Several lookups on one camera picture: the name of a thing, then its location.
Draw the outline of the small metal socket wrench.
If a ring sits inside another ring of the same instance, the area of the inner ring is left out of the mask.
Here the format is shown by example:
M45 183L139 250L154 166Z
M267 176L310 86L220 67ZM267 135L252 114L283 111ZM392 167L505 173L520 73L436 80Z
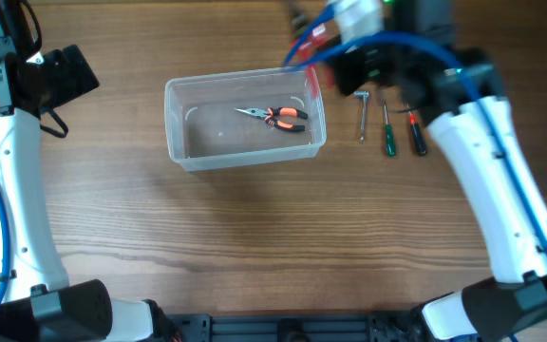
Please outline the small metal socket wrench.
M356 99L360 99L362 101L359 143L363 144L366 137L369 92L365 90L358 90L355 91L353 95Z

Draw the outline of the red handled pruning shears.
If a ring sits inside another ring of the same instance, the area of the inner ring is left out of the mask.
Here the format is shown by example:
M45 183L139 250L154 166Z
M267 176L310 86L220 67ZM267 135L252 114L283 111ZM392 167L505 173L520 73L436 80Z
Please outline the red handled pruning shears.
M312 19L309 15L296 3L296 1L285 1L288 9L292 34L292 48L297 46L296 55L301 62L308 61L316 53L320 52L321 48L329 42L329 35L326 29L326 23L334 17L334 9L332 5L326 5L322 12ZM308 66L307 81L311 91L311 95L318 95L319 82L317 81L315 65ZM335 86L334 73L331 66L324 64L324 74L326 76L327 85Z

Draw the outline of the green handled screwdriver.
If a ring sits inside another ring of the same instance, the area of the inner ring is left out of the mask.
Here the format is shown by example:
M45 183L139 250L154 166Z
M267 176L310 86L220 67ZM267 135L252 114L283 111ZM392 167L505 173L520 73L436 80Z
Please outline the green handled screwdriver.
M393 129L389 121L387 103L383 102L382 104L385 120L385 141L386 141L386 152L389 157L396 156L396 143L393 135Z

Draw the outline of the red and black screwdriver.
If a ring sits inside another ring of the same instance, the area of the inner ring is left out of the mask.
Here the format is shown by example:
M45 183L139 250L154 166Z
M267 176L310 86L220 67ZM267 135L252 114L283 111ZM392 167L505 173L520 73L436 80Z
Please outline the red and black screwdriver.
M412 111L408 112L408 117L409 128L412 135L415 152L418 156L423 157L427 154L428 150L421 128L419 126L416 116L413 114Z

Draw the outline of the orange black needle-nose pliers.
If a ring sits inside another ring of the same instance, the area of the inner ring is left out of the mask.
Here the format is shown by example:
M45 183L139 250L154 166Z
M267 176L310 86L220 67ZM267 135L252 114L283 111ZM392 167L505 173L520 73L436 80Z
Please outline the orange black needle-nose pliers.
M293 107L267 107L267 108L236 108L236 111L262 120L274 128L285 132L297 133L306 129L305 125L287 123L281 120L281 117L292 117L301 120L307 120L309 115Z

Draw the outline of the clear plastic container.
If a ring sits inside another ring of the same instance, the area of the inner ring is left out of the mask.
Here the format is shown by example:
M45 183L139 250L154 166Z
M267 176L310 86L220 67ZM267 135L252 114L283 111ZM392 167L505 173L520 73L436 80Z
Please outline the clear plastic container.
M327 139L322 95L313 97L308 70L257 69L172 79L164 90L165 130L171 160L202 171L313 158ZM307 120L291 133L236 108L293 107Z

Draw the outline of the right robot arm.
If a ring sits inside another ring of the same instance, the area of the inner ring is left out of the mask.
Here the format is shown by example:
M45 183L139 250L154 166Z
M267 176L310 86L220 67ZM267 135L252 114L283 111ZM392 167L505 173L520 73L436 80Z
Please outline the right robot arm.
M547 206L521 152L500 76L458 47L446 1L330 1L330 54L343 93L395 86L465 193L492 275L377 322L403 341L501 341L547 320Z

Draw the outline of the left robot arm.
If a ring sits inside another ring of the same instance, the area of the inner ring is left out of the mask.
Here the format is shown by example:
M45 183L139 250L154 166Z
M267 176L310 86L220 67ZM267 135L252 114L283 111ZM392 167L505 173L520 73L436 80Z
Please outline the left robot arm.
M71 284L47 216L41 122L99 82L76 46L42 52L26 1L0 1L0 341L179 341L153 301L112 298L104 284Z

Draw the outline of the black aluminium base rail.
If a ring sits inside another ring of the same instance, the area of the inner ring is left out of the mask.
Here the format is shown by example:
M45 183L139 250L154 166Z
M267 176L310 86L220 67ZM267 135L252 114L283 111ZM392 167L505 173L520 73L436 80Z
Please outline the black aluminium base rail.
M426 341L424 329L409 312L325 315L210 316L170 314L187 342L289 341L289 332L313 342Z

